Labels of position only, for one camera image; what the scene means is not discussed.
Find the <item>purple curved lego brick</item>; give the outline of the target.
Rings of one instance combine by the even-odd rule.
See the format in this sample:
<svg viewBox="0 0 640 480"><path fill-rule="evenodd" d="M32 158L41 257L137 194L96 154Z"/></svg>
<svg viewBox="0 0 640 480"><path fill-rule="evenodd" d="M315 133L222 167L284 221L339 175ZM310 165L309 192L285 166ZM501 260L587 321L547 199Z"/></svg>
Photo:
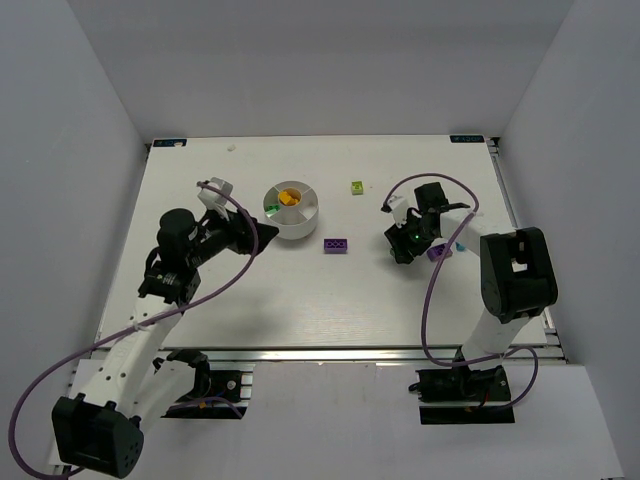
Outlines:
<svg viewBox="0 0 640 480"><path fill-rule="evenodd" d="M450 248L447 248L445 244L432 245L426 251L427 257L431 262L436 262L440 258L449 258L453 255Z"/></svg>

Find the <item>green curved lego brick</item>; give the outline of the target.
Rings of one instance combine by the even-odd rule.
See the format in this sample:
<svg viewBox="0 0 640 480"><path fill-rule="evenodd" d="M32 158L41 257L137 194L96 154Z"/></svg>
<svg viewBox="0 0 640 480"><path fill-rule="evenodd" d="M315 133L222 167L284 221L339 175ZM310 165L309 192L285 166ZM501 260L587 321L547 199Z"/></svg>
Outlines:
<svg viewBox="0 0 640 480"><path fill-rule="evenodd" d="M276 214L279 210L280 210L280 206L279 205L269 205L265 209L265 214L267 216L272 216L272 215Z"/></svg>

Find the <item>orange 2x4 lego brick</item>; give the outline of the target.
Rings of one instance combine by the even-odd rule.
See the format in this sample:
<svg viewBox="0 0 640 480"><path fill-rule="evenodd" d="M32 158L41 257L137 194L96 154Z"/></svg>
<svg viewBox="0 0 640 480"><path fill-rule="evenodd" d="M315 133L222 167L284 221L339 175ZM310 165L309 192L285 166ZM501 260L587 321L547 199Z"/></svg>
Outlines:
<svg viewBox="0 0 640 480"><path fill-rule="evenodd" d="M295 198L287 191L281 191L278 195L280 203L284 206L293 206L291 204L292 199Z"/></svg>

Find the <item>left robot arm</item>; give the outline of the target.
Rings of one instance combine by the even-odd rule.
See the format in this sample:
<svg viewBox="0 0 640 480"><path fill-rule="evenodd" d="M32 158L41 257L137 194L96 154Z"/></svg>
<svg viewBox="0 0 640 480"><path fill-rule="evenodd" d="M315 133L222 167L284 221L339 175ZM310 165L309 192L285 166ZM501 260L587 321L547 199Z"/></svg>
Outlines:
<svg viewBox="0 0 640 480"><path fill-rule="evenodd" d="M73 398L60 398L52 423L60 459L124 478L136 466L146 433L183 397L206 393L209 366L197 350L157 356L199 285L199 267L223 250L261 253L278 228L227 209L202 219L172 209L162 215L126 335L112 340L98 372Z"/></svg>

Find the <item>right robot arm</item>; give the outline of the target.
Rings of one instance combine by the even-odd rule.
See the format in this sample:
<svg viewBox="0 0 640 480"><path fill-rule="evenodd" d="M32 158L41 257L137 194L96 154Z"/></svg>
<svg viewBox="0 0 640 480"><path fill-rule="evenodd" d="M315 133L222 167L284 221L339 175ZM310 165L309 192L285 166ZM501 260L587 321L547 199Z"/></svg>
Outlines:
<svg viewBox="0 0 640 480"><path fill-rule="evenodd" d="M395 193L383 200L381 210L393 217L384 236L391 255L408 265L425 254L437 239L449 251L460 243L480 262L480 291L484 309L472 334L453 361L438 360L429 351L428 315L431 297L446 255L441 254L429 280L424 299L420 340L430 362L443 368L489 371L513 355L511 344L530 319L556 303L558 286L544 233L535 227L492 228L480 215L475 193L472 203L451 203L440 183L424 184L414 190L415 208Z"/></svg>

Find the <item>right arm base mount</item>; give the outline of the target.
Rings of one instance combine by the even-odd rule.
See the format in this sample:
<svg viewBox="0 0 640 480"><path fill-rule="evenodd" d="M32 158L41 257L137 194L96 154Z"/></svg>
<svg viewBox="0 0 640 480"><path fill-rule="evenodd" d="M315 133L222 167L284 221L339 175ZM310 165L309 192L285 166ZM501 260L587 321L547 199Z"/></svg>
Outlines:
<svg viewBox="0 0 640 480"><path fill-rule="evenodd" d="M423 369L408 387L417 394L422 425L514 424L511 390L502 366L490 370Z"/></svg>

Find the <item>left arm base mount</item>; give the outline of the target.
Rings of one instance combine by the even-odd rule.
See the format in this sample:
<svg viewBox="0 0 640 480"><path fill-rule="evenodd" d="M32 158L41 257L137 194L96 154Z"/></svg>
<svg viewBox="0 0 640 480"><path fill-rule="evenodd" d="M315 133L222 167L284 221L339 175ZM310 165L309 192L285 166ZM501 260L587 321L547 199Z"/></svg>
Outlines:
<svg viewBox="0 0 640 480"><path fill-rule="evenodd" d="M250 399L252 377L248 371L212 368L208 357L199 350L181 349L153 361L157 373L167 361L180 361L195 370L193 389L177 400L164 415L181 419L240 420Z"/></svg>

